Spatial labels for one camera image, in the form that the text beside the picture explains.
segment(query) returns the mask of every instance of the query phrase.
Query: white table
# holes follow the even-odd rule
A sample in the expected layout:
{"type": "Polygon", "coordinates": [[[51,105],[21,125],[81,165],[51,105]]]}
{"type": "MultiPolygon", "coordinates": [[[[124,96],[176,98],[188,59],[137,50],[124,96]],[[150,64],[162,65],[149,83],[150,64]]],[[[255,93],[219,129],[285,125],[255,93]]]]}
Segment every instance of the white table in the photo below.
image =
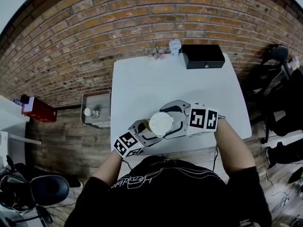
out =
{"type": "MultiPolygon", "coordinates": [[[[220,69],[187,70],[183,55],[162,60],[136,57],[114,64],[111,98],[111,149],[117,137],[139,119],[150,118],[166,103],[180,99],[219,110],[242,139],[251,136],[249,116],[232,64],[224,53],[220,69]]],[[[185,136],[146,148],[144,154],[164,154],[213,147],[213,133],[185,136]]]]}

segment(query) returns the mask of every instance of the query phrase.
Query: wooden floor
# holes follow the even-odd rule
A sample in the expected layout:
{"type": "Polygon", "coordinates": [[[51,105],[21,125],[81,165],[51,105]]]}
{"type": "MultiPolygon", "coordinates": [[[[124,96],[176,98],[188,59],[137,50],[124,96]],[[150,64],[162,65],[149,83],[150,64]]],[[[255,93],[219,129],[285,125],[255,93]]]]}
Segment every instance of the wooden floor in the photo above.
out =
{"type": "MultiPolygon", "coordinates": [[[[110,153],[110,130],[83,126],[80,122],[80,109],[59,111],[55,123],[34,121],[29,127],[28,137],[41,140],[43,144],[41,146],[27,145],[27,164],[36,165],[47,171],[77,175],[84,183],[110,153]]],[[[248,140],[247,145],[255,157],[261,185],[272,211],[273,226],[279,226],[280,223],[289,224],[303,212],[303,200],[298,193],[299,183],[287,184],[291,174],[302,164],[277,164],[269,169],[267,174],[275,186],[273,189],[271,183],[266,180],[268,165],[265,147],[260,144],[259,139],[248,140]],[[281,206],[281,200],[286,194],[281,191],[290,193],[290,200],[284,207],[281,206]]],[[[212,169],[214,150],[214,147],[211,147],[197,151],[172,153],[167,157],[182,159],[212,169]]],[[[135,156],[128,158],[127,161],[131,166],[135,166],[143,158],[144,156],[135,156]]],[[[120,177],[128,172],[127,164],[123,163],[120,177]]],[[[220,155],[216,160],[215,172],[224,181],[228,181],[220,155]]],[[[81,188],[72,188],[69,197],[60,205],[74,203],[80,192],[81,188]]],[[[48,209],[53,217],[51,226],[63,226],[64,220],[67,219],[73,208],[74,205],[48,209]]]]}

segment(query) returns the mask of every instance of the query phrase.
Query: black t-shirt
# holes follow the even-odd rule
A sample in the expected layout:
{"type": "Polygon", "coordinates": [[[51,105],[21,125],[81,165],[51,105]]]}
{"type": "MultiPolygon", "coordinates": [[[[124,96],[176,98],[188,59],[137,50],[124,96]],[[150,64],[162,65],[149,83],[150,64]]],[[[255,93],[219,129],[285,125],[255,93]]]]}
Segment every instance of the black t-shirt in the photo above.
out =
{"type": "Polygon", "coordinates": [[[225,184],[213,171],[182,160],[144,159],[109,187],[90,178],[65,226],[154,223],[271,226],[256,167],[225,184]]]}

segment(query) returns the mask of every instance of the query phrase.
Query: black box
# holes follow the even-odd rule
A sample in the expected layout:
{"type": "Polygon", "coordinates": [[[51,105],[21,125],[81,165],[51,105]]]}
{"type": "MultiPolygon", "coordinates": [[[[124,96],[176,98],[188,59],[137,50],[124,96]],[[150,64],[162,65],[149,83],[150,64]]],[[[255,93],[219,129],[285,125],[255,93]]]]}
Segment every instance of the black box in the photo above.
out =
{"type": "Polygon", "coordinates": [[[185,44],[182,52],[187,69],[221,68],[225,63],[220,46],[215,44],[185,44]]]}

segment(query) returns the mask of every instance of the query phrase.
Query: red box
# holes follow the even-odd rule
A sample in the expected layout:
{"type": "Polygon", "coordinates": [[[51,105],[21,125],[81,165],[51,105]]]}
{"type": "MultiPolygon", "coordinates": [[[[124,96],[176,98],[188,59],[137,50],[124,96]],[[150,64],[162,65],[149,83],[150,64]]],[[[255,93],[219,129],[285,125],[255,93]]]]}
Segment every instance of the red box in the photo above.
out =
{"type": "Polygon", "coordinates": [[[56,122],[57,110],[41,102],[34,97],[33,108],[30,112],[24,112],[25,105],[22,106],[22,114],[42,122],[56,122]]]}

